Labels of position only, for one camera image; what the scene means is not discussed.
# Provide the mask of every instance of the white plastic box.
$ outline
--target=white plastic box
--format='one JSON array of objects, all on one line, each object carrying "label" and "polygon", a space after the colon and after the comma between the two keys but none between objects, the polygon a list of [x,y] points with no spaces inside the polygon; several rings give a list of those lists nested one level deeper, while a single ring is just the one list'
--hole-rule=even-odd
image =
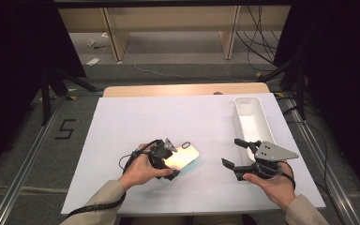
[{"label": "white plastic box", "polygon": [[[237,97],[232,120],[236,138],[246,142],[267,141],[275,143],[263,106],[257,97]],[[239,151],[244,166],[249,166],[255,161],[249,148],[239,147]]]}]

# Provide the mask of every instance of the aluminum rail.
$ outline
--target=aluminum rail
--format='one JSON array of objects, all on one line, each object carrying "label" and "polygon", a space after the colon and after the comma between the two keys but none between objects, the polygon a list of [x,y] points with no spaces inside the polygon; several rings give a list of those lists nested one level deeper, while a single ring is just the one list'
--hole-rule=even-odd
[{"label": "aluminum rail", "polygon": [[[290,107],[294,107],[295,101],[288,100],[287,103]],[[302,135],[304,136],[308,148],[314,157],[315,161],[317,162],[318,168],[320,169],[322,175],[326,173],[326,185],[328,188],[329,193],[332,195],[333,199],[335,200],[335,207],[337,207],[339,213],[341,214],[343,221],[346,224],[360,224],[360,219],[353,207],[353,203],[348,198],[344,188],[338,181],[335,173],[333,172],[331,166],[326,161],[326,171],[325,171],[325,153],[318,145],[317,140],[313,136],[311,129],[308,127],[307,124],[304,124],[298,112],[293,111],[292,116],[295,119]]]},{"label": "aluminum rail", "polygon": [[10,188],[7,190],[5,197],[0,202],[0,224],[5,224],[6,220],[8,219],[8,215],[10,214],[10,211],[13,208],[13,205],[16,202],[20,191],[22,190],[23,184],[25,183],[28,174],[34,166],[40,149],[46,141],[46,136],[51,129],[52,123],[55,120],[55,116],[57,115],[60,106],[65,100],[66,97],[58,97],[56,99],[56,103],[52,108],[51,118],[47,121],[46,125],[43,126],[42,129],[39,131],[39,134],[37,135],[30,151],[28,152],[28,155],[26,156],[21,168],[19,169],[19,172],[14,178]]}]

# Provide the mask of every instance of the sleeve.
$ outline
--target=sleeve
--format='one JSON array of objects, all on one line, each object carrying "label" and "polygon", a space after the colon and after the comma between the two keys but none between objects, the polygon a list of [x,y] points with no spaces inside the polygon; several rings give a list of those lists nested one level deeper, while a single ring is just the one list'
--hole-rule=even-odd
[{"label": "sleeve", "polygon": [[328,224],[326,219],[312,205],[304,195],[299,195],[291,202],[286,212],[285,220],[289,225],[323,225]]},{"label": "sleeve", "polygon": [[[110,180],[103,187],[101,187],[84,206],[114,203],[120,200],[124,193],[125,193],[124,187],[119,181]],[[72,224],[112,225],[115,222],[116,214],[120,207],[121,205],[114,207],[113,209],[76,214],[71,217],[68,217],[66,220],[64,220],[61,223],[61,225],[72,225]]]}]

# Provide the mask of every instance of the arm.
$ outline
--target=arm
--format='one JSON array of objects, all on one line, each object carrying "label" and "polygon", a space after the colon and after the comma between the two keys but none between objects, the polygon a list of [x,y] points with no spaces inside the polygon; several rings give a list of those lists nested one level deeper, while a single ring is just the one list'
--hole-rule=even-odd
[{"label": "arm", "polygon": [[[292,175],[292,170],[287,164],[280,164],[286,174]],[[290,225],[328,224],[305,196],[295,196],[293,184],[288,178],[278,175],[270,179],[261,179],[251,173],[244,174],[243,178],[262,188],[271,202],[277,204],[286,214],[285,219]]]},{"label": "arm", "polygon": [[[131,187],[143,185],[156,176],[167,176],[170,169],[157,170],[153,168],[146,154],[141,154],[131,163],[127,171],[118,179],[108,181],[86,203],[88,205],[115,203]],[[62,225],[70,224],[113,224],[120,205],[111,210],[101,210],[76,214],[68,217]]]}]

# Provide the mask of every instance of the right hand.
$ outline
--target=right hand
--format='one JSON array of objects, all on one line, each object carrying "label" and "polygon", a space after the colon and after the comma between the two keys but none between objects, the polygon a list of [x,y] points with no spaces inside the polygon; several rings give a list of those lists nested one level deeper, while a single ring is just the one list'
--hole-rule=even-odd
[{"label": "right hand", "polygon": [[[291,168],[286,163],[279,162],[279,165],[282,167],[284,173],[293,176]],[[243,178],[259,186],[265,192],[268,199],[277,204],[285,213],[288,205],[296,197],[292,182],[282,175],[276,175],[270,179],[262,179],[255,174],[245,173]]]}]

